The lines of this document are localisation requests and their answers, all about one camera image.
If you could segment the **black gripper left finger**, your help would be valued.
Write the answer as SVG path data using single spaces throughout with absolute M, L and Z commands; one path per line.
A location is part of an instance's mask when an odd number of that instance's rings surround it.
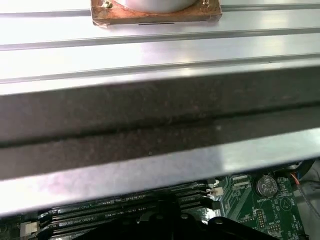
M 83 235 L 85 240 L 171 240 L 173 195 L 162 195 L 156 209 L 139 218 L 118 218 Z

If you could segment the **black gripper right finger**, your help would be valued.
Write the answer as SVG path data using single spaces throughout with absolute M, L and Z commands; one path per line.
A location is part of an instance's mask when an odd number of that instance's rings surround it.
M 276 237 L 223 216 L 206 223 L 186 209 L 219 210 L 220 201 L 210 195 L 173 195 L 173 240 L 275 240 Z

